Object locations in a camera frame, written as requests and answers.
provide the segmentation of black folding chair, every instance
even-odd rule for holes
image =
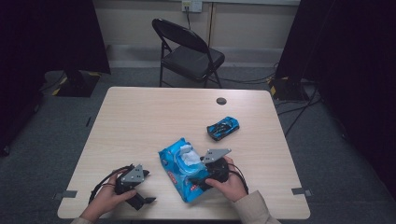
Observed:
[[[167,68],[179,75],[187,77],[196,82],[213,81],[222,88],[217,69],[224,63],[224,54],[211,49],[206,42],[195,32],[163,19],[154,19],[152,27],[162,41],[160,87],[163,83],[163,68]],[[179,44],[171,49],[166,42],[170,40]],[[216,80],[209,78],[212,74]]]

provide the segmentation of hand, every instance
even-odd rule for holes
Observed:
[[[120,195],[117,195],[116,192],[114,192],[117,176],[122,172],[125,172],[125,170],[114,174],[108,179],[108,182],[102,186],[99,193],[87,206],[87,208],[84,210],[80,217],[94,223],[97,221],[97,219],[99,219],[102,214],[113,210],[117,206],[117,204],[133,198],[136,195],[135,189],[126,191]]]
[[[227,156],[224,156],[224,159],[229,163],[228,168],[231,171],[236,171],[233,166],[233,160]],[[218,180],[211,178],[208,178],[205,182],[213,188],[218,189],[227,199],[234,203],[248,195],[241,179],[232,173],[229,173],[228,180],[224,183],[220,183]]]

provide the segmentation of blue toy car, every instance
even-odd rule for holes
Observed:
[[[207,126],[206,129],[210,137],[212,137],[216,141],[219,141],[226,137],[228,134],[238,130],[239,122],[232,117],[226,117],[225,119],[222,119],[216,124]]]

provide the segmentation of wall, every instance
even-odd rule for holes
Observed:
[[[108,45],[160,46],[151,27],[154,18],[188,27],[178,1],[95,1],[94,4]],[[190,14],[191,29],[206,41],[211,32],[211,47],[283,49],[296,11],[297,6],[203,2],[202,13]]]

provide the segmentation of gray carpet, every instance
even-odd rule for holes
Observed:
[[[234,80],[252,80],[270,76],[273,72],[272,68],[225,67],[220,68],[219,75]],[[44,88],[50,87],[61,75],[62,72],[47,73],[48,83]],[[112,86],[155,87],[158,86],[158,75],[159,68],[113,68],[112,75],[102,75],[90,98],[51,96],[56,86],[44,90],[39,110],[10,145],[10,155],[0,158],[0,222],[70,223],[71,220],[57,217],[60,201],[52,200],[52,196],[67,188],[107,89]],[[202,84],[191,83],[170,73],[166,74],[166,79],[178,87],[202,87]],[[225,89],[268,90],[266,84],[258,82],[261,83],[222,80]],[[304,87],[308,95],[314,92],[314,85]],[[216,88],[216,85],[209,83],[209,88]],[[318,93],[314,102],[316,100],[318,103],[304,111],[287,135],[301,183],[314,193],[307,198],[311,217],[281,222],[396,223],[396,202],[368,162],[343,138],[337,118],[320,101]],[[284,103],[274,101],[278,113],[304,105],[301,102]],[[284,131],[299,112],[279,116]],[[129,221],[100,220],[99,223]]]

